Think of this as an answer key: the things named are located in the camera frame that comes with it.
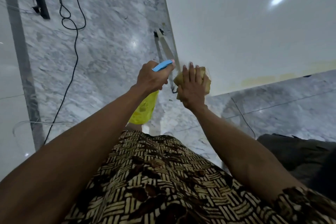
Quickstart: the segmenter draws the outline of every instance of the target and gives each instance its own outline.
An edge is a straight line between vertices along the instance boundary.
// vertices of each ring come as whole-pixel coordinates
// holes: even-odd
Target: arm
[[[65,131],[0,183],[0,223],[59,223],[108,156],[141,101],[162,89],[174,65],[153,72],[150,61],[137,84]]]
[[[200,78],[199,68],[183,68],[184,85],[179,86],[184,106],[199,121],[208,141],[228,166],[232,175],[259,197],[271,202],[284,188],[304,187],[258,141],[212,113],[204,104],[207,77]]]

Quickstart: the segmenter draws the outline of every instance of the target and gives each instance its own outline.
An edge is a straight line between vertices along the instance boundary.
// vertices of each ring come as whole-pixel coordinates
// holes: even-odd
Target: hand
[[[162,90],[164,84],[168,84],[168,76],[175,68],[175,61],[173,64],[168,65],[166,68],[154,72],[152,68],[158,65],[157,62],[151,60],[144,64],[139,72],[137,85],[145,89],[147,94],[151,94],[157,90]]]
[[[183,66],[182,74],[183,84],[178,86],[177,92],[184,107],[194,112],[198,107],[205,106],[205,86],[209,78],[205,74],[202,82],[200,68],[197,65],[195,73],[192,62],[189,65],[189,71],[185,65]]]

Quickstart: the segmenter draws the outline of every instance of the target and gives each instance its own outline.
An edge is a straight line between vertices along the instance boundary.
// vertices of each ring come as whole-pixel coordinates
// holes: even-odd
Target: person's right arm
[[[192,63],[189,71],[184,66],[184,83],[178,87],[178,93],[183,105],[196,116],[208,141],[231,174],[270,203],[285,188],[304,187],[263,145],[208,109],[204,104],[207,79],[205,75],[202,83],[198,66],[196,73]]]

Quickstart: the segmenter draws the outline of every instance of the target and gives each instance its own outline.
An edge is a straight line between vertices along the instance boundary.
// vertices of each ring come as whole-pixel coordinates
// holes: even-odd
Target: blue spray trigger
[[[171,59],[166,60],[166,61],[164,61],[164,62],[161,62],[161,63],[160,63],[159,65],[157,65],[156,67],[152,68],[152,70],[153,70],[154,72],[160,71],[160,70],[164,69],[166,66],[168,66],[169,64],[172,64],[172,63],[173,63],[173,61],[172,61]]]

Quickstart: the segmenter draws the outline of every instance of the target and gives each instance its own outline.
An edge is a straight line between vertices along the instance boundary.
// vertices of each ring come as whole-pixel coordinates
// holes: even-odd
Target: dark floor border
[[[18,0],[6,0],[6,4],[19,7]],[[34,80],[30,67],[29,56],[27,52],[25,34],[23,32],[22,20],[19,10],[7,6],[9,21],[12,29],[17,61],[23,86],[24,97],[26,99],[27,110],[30,121],[41,121],[38,103],[36,99]],[[38,150],[44,141],[42,124],[31,123],[31,131],[35,149]]]

